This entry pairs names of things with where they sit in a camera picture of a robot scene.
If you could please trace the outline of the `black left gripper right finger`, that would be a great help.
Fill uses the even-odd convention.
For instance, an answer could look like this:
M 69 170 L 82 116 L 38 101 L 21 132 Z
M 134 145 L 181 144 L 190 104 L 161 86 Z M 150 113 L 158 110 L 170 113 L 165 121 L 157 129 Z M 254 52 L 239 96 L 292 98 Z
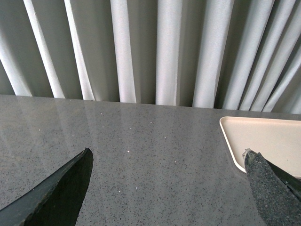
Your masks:
M 245 171 L 258 213 L 268 226 L 301 224 L 301 181 L 247 148 Z

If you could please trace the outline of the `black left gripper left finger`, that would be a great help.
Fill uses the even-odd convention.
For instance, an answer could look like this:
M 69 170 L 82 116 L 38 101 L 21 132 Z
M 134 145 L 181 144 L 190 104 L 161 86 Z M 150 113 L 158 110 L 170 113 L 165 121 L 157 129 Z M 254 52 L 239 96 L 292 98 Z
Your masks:
M 93 154 L 86 148 L 32 190 L 1 209 L 2 226 L 74 226 L 89 186 Z

